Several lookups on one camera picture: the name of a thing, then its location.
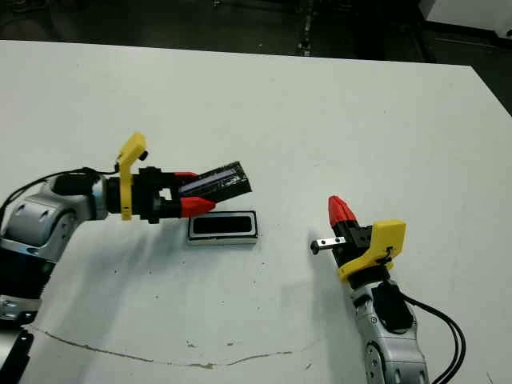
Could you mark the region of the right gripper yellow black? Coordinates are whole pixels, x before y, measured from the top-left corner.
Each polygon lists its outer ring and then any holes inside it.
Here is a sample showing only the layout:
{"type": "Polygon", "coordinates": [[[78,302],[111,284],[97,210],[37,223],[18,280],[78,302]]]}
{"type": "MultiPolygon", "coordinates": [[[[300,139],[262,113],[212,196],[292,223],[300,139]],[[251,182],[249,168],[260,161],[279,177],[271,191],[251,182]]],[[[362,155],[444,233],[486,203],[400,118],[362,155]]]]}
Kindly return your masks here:
{"type": "Polygon", "coordinates": [[[402,252],[406,224],[392,219],[360,226],[348,204],[335,195],[328,198],[328,215],[334,236],[313,240],[312,253],[331,250],[340,281],[353,288],[388,279],[393,258],[402,252]]]}

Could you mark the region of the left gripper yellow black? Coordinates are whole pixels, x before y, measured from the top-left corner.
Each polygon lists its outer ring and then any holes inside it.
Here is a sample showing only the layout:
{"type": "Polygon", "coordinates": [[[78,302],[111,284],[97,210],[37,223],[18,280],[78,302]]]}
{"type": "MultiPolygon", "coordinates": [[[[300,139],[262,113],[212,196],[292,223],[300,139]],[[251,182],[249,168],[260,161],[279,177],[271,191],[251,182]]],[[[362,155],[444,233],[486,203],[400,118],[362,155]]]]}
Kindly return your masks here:
{"type": "Polygon", "coordinates": [[[136,132],[122,145],[116,163],[117,177],[106,182],[106,204],[109,212],[119,213],[123,221],[137,215],[141,220],[157,224],[164,218],[191,218],[206,214],[216,203],[201,197],[176,199],[176,192],[193,182],[194,172],[164,172],[153,166],[143,167],[136,174],[131,167],[148,155],[146,138],[136,132]]]}

